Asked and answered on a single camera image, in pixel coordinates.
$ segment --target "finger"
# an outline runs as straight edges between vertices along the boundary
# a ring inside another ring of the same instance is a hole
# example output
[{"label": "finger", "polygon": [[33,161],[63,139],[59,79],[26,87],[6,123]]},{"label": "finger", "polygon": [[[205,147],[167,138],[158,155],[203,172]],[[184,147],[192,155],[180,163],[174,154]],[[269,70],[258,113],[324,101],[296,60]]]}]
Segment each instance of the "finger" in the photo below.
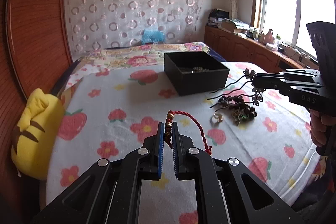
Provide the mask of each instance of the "finger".
[{"label": "finger", "polygon": [[314,137],[314,135],[312,134],[312,132],[310,131],[310,136],[311,136],[311,140],[313,141],[314,145],[322,147],[322,144],[320,144]]},{"label": "finger", "polygon": [[331,117],[329,115],[322,115],[321,123],[326,126],[334,126],[336,124],[336,117]]},{"label": "finger", "polygon": [[312,128],[310,130],[310,134],[313,135],[320,144],[325,145],[327,143],[327,137],[325,135],[325,132],[316,131]]},{"label": "finger", "polygon": [[316,111],[316,110],[313,110],[313,109],[310,109],[310,113],[313,114],[313,115],[315,115],[315,116],[317,116],[317,117],[320,116],[320,113],[318,111]]},{"label": "finger", "polygon": [[325,132],[327,127],[321,122],[321,119],[314,114],[310,114],[310,124],[316,131]]}]

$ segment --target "plush ear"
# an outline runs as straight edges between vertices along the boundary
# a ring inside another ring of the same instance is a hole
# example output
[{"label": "plush ear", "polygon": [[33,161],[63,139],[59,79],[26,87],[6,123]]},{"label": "plush ear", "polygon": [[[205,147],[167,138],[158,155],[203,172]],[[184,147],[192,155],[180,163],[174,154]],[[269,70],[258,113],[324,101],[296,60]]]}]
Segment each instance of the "plush ear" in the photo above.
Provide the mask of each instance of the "plush ear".
[{"label": "plush ear", "polygon": [[30,120],[43,112],[49,105],[49,101],[42,89],[34,90],[27,100],[26,108],[23,110],[21,118],[17,123],[20,132],[26,130],[30,125]]}]

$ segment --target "pink bottle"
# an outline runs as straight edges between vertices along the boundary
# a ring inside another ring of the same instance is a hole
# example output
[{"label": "pink bottle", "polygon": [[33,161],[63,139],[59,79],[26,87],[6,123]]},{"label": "pink bottle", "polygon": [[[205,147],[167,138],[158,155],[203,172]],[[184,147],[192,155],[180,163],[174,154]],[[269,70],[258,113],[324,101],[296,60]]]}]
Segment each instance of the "pink bottle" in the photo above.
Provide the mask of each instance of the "pink bottle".
[{"label": "pink bottle", "polygon": [[265,40],[264,43],[269,43],[269,44],[273,44],[274,43],[274,37],[273,37],[273,30],[272,29],[268,29],[268,33],[265,35]]}]

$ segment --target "pikachu plush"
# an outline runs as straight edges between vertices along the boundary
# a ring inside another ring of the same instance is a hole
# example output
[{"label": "pikachu plush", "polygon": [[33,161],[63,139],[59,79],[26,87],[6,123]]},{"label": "pikachu plush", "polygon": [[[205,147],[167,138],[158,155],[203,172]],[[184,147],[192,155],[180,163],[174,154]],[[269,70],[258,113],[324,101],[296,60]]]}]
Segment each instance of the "pikachu plush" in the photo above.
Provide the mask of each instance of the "pikachu plush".
[{"label": "pikachu plush", "polygon": [[14,129],[12,160],[22,173],[46,180],[55,137],[65,110],[61,101],[36,89]]}]

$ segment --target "window pane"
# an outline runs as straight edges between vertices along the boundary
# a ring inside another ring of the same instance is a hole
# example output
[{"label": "window pane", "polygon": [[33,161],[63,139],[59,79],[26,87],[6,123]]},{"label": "window pane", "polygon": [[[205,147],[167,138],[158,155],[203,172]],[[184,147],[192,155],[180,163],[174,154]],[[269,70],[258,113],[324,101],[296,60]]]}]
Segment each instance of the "window pane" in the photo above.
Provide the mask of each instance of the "window pane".
[{"label": "window pane", "polygon": [[296,45],[316,57],[306,24],[315,21],[335,23],[334,0],[301,0],[301,21]]},{"label": "window pane", "polygon": [[267,0],[263,32],[273,30],[284,40],[292,42],[296,14],[296,0]]}]

